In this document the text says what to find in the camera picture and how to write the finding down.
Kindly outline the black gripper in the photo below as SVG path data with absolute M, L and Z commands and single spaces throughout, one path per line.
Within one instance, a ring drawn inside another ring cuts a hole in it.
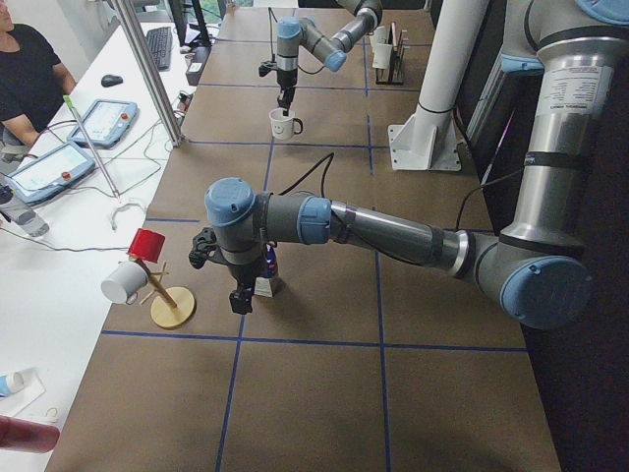
M 234 314 L 249 314 L 252 311 L 252 294 L 256 280 L 265 272 L 265 257 L 258 256 L 255 260 L 243 265 L 228 262 L 227 267 L 237 282 L 237 288 L 229 295 L 231 310 Z
M 296 85 L 298 81 L 298 70 L 282 70 L 276 71 L 277 83 L 280 86 L 280 93 L 277 97 L 278 106 L 285 109 L 285 115 L 288 116 L 291 111 Z

